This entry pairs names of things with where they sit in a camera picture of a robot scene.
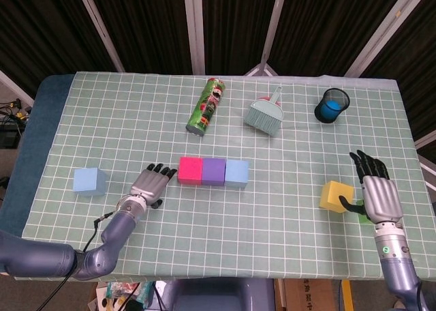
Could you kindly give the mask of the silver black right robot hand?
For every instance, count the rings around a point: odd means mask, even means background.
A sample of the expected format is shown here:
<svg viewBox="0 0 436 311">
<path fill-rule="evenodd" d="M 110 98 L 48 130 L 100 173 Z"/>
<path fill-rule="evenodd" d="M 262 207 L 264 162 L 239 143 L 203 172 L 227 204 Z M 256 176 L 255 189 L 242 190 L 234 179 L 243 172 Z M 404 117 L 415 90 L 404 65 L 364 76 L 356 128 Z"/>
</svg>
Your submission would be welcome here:
<svg viewBox="0 0 436 311">
<path fill-rule="evenodd" d="M 362 188 L 363 205 L 352 205 L 339 196 L 341 205 L 352 213 L 364 215 L 374 224 L 398 222 L 403 217 L 399 193 L 386 165 L 361 150 L 349 153 Z"/>
</svg>

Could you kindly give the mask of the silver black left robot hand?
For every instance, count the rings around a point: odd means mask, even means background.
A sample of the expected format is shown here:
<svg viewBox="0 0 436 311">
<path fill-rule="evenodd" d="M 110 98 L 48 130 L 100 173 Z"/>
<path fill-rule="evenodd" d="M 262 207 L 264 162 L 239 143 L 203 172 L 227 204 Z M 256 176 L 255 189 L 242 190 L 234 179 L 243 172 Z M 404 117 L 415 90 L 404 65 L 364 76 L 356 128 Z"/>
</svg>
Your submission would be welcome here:
<svg viewBox="0 0 436 311">
<path fill-rule="evenodd" d="M 162 163 L 149 164 L 131 186 L 130 194 L 141 196 L 148 207 L 158 209 L 163 203 L 161 193 L 176 172 Z"/>
</svg>

